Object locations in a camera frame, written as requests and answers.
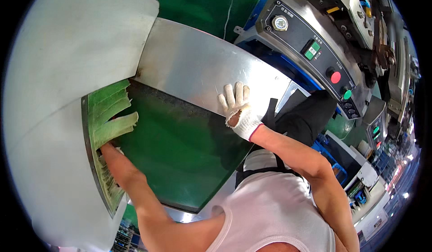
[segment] power cord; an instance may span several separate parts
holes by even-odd
[[[225,26],[223,28],[223,39],[224,40],[225,40],[225,36],[226,36],[226,26],[228,24],[228,21],[230,20],[229,16],[230,16],[230,13],[231,13],[231,8],[232,8],[232,3],[233,2],[234,2],[234,0],[231,0],[231,3],[230,3],[229,8],[228,8],[228,16],[226,17]]]

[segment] person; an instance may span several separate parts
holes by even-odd
[[[114,179],[133,202],[148,250],[359,251],[347,196],[327,159],[310,147],[336,101],[325,90],[316,91],[269,129],[254,114],[248,86],[236,82],[235,95],[230,84],[224,90],[226,96],[218,99],[226,125],[262,149],[246,157],[237,175],[241,182],[221,206],[213,207],[209,219],[174,222],[146,176],[111,144],[101,147]]]

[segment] knit cotton glove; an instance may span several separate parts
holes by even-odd
[[[218,95],[218,100],[222,104],[223,111],[226,116],[225,124],[232,128],[233,131],[247,141],[251,141],[251,136],[263,123],[258,120],[256,114],[252,112],[251,105],[249,104],[248,86],[243,86],[243,83],[238,81],[235,83],[235,98],[232,91],[231,84],[224,87],[226,97],[223,94]],[[230,122],[231,117],[240,112],[237,123]]]

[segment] control panel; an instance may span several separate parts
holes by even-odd
[[[326,40],[282,0],[267,7],[260,15],[263,31],[309,64],[312,76],[333,93],[348,119],[360,117],[351,99],[354,81]]]
[[[366,129],[366,137],[369,146],[379,149],[387,137],[385,128],[386,103],[381,99],[372,96],[368,110],[364,114],[362,125]]]

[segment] red button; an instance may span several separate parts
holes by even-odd
[[[338,83],[340,80],[340,73],[338,71],[334,72],[333,75],[331,76],[330,80],[333,84]]]

